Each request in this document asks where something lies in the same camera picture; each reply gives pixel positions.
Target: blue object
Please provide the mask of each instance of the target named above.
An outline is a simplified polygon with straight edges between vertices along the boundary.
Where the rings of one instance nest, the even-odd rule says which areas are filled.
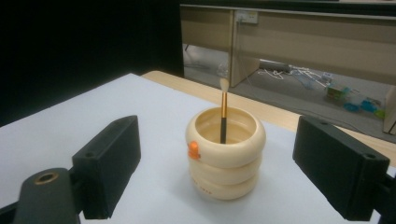
[[[372,113],[374,113],[377,110],[376,106],[373,105],[373,103],[368,100],[364,100],[363,102],[361,102],[361,109]]]
[[[351,103],[346,103],[346,104],[344,104],[344,109],[347,111],[351,111],[351,112],[357,112],[357,111],[359,111],[359,106],[353,105]]]

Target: brush handle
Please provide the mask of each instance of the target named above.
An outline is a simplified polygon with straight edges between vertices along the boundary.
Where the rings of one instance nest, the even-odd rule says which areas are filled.
[[[225,144],[225,136],[227,135],[227,118],[221,118],[220,143]]]

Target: white surface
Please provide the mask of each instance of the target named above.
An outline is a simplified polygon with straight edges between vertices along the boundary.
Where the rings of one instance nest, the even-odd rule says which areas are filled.
[[[81,216],[82,223],[348,223],[292,160],[295,133],[268,123],[256,188],[230,202],[199,193],[189,177],[184,133],[189,120],[210,106],[128,75],[9,124],[0,129],[0,207],[18,200],[24,179],[48,168],[70,168],[71,157],[108,123],[137,115],[142,160],[113,218]]]

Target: calligraphy brush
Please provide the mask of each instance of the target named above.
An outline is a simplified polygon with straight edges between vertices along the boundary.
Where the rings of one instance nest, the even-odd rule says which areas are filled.
[[[220,143],[225,144],[227,136],[227,91],[230,83],[226,78],[222,77],[220,79],[220,86],[222,90]]]

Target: black curtain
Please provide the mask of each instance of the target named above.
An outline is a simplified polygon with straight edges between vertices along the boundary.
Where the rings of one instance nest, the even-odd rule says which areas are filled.
[[[183,77],[178,0],[3,1],[0,126],[152,70]]]

